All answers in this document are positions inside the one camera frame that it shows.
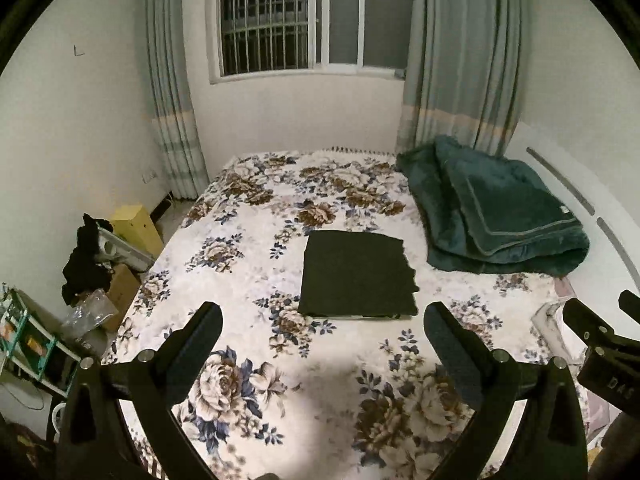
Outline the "white headboard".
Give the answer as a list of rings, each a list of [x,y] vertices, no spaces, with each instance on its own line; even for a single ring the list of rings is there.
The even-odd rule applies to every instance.
[[[596,175],[539,128],[521,122],[506,156],[526,162],[544,184],[582,222],[590,249],[570,274],[577,297],[622,325],[628,316],[618,306],[624,290],[639,292],[639,227]]]

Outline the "dark green plush blanket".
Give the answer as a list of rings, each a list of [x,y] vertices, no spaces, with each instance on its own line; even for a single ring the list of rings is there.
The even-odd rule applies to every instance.
[[[588,256],[582,222],[525,162],[450,136],[397,156],[421,211],[427,262],[442,271],[562,278]]]

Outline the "clear plastic bag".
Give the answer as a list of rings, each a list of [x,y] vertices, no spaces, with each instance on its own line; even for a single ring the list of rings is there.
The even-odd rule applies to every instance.
[[[103,289],[97,289],[70,311],[62,323],[62,334],[69,340],[79,339],[114,318],[117,308]]]

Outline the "green white shelf rack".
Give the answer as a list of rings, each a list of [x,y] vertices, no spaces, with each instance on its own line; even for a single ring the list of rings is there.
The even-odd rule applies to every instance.
[[[30,379],[67,398],[80,357],[50,333],[20,293],[1,284],[1,368],[14,365]]]

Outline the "floral bed cover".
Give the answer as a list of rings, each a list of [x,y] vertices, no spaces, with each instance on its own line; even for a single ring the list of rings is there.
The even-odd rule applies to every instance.
[[[556,280],[589,248],[529,166],[452,141],[251,154],[186,214],[105,359],[158,348],[214,302],[224,328],[174,414],[216,476],[426,479],[472,416],[426,305],[542,364],[535,316],[559,309]]]

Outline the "barred window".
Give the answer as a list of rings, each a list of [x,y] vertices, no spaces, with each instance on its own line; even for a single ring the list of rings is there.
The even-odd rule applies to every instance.
[[[213,82],[283,74],[401,79],[412,0],[205,0]]]

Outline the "folded black cloth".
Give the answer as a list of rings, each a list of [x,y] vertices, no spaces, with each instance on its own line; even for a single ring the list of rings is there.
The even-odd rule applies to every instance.
[[[300,313],[315,318],[413,316],[418,291],[416,271],[399,238],[335,230],[309,234]]]

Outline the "brown cardboard box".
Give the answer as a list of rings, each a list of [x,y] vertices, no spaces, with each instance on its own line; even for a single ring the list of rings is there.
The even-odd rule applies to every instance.
[[[107,289],[106,296],[115,307],[116,313],[103,324],[104,330],[109,333],[117,332],[139,287],[140,281],[137,275],[129,269],[129,266],[126,266],[125,263],[114,266],[110,288]]]

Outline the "black garment pile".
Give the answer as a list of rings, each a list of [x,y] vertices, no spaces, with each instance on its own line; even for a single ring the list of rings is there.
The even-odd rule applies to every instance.
[[[63,268],[66,282],[61,288],[64,302],[73,307],[85,292],[97,289],[107,290],[111,285],[111,273],[101,263],[96,262],[100,252],[99,229],[113,232],[111,223],[104,219],[95,219],[88,214],[82,215],[84,224],[76,232],[76,247]]]

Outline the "striped curtain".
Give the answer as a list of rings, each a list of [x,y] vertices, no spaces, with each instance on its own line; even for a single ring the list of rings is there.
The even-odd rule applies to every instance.
[[[502,155],[521,111],[528,0],[413,0],[396,150],[451,136]]]
[[[182,0],[136,0],[134,24],[146,109],[171,193],[195,200],[209,176],[186,73]]]

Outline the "yellow box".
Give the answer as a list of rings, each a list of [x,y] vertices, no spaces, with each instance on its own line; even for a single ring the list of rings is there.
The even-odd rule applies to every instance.
[[[110,218],[114,233],[126,242],[157,258],[164,243],[145,206],[126,205],[115,210]]]

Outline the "right striped curtain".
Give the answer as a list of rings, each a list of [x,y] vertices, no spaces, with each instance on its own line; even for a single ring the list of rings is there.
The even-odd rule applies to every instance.
[[[413,0],[396,150],[451,136],[502,155],[521,111],[528,0]]]

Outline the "white grey appliance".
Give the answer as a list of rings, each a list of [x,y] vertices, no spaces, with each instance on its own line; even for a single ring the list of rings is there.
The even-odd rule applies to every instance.
[[[154,258],[147,252],[135,248],[126,240],[103,228],[98,228],[96,261],[123,263],[139,273],[149,271],[155,262]]]

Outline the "left striped curtain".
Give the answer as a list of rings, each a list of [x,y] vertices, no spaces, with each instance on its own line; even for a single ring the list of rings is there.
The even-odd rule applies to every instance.
[[[171,193],[195,200],[209,176],[186,73],[182,0],[136,0],[134,24],[146,109]]]

